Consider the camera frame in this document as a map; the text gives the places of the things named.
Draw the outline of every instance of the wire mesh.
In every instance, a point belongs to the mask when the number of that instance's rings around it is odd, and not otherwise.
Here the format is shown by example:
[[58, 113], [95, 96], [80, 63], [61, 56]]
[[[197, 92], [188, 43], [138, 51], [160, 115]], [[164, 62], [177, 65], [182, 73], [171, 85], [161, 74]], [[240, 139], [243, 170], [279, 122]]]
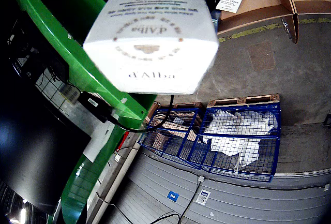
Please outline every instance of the wire mesh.
[[279, 103], [207, 108], [201, 133], [264, 136], [280, 131]]
[[[166, 113], [167, 109], [157, 110], [148, 126], [161, 123]], [[201, 110], [198, 108], [173, 109], [162, 127], [149, 132], [140, 143], [153, 152], [161, 153], [159, 156], [195, 168], [186, 160], [195, 144], [201, 122]]]
[[270, 182], [279, 137], [279, 103], [207, 108], [189, 161], [210, 173]]
[[[149, 126], [164, 119], [158, 110]], [[270, 182], [280, 142], [279, 103], [172, 110], [169, 119], [141, 144], [159, 156], [209, 173]]]

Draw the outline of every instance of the dark surface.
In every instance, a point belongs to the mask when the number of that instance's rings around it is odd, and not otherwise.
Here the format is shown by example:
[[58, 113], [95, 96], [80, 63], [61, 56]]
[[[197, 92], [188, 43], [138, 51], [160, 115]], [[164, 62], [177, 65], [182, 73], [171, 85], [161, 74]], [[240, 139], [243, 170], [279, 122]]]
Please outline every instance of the dark surface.
[[91, 139], [2, 58], [0, 178], [32, 205], [53, 214]]

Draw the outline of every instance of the black power cord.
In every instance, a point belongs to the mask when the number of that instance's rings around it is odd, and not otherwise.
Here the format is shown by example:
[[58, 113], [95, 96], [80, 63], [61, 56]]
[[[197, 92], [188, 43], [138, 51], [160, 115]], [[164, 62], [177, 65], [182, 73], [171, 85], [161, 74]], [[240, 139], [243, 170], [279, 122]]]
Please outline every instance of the black power cord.
[[124, 125], [122, 125], [121, 123], [118, 122], [118, 120], [113, 117], [112, 115], [109, 115], [108, 116], [108, 120], [113, 123], [114, 125], [118, 125], [120, 128], [126, 130], [126, 131], [129, 131], [129, 132], [135, 132], [135, 133], [142, 133], [142, 132], [150, 132], [150, 131], [154, 131], [156, 129], [158, 129], [159, 127], [161, 127], [168, 119], [169, 115], [170, 115], [170, 112], [172, 110], [172, 104], [174, 102], [174, 95], [171, 95], [171, 99], [170, 99], [170, 104], [169, 104], [169, 107], [168, 107], [168, 111], [167, 111], [167, 114], [165, 115], [164, 119], [162, 120], [162, 122], [154, 127], [151, 127], [151, 128], [146, 128], [146, 129], [132, 129], [132, 128], [128, 128], [128, 127], [125, 127]]
[[192, 201], [193, 201], [193, 199], [194, 199], [194, 197], [195, 197], [195, 194], [198, 192], [198, 188], [199, 188], [200, 184], [201, 184], [201, 181], [200, 181], [199, 184], [197, 185], [197, 188], [195, 189], [195, 192], [194, 192], [194, 194], [193, 194], [193, 197], [191, 198], [190, 202], [187, 204], [186, 209], [184, 210], [184, 212], [183, 212], [182, 215], [180, 216], [178, 223], [181, 222], [182, 217], [184, 216], [186, 210], [188, 210], [188, 208], [190, 207], [190, 205], [191, 205], [191, 203], [192, 203]]
[[178, 213], [173, 213], [173, 214], [170, 214], [170, 215], [166, 215], [166, 216], [160, 217], [160, 218], [156, 219], [155, 221], [151, 222], [150, 224], [157, 223], [157, 222], [159, 222], [159, 221], [161, 221], [163, 219], [169, 218], [169, 217], [174, 216], [174, 215], [178, 216], [178, 223], [180, 223], [180, 216], [179, 216], [179, 214]]

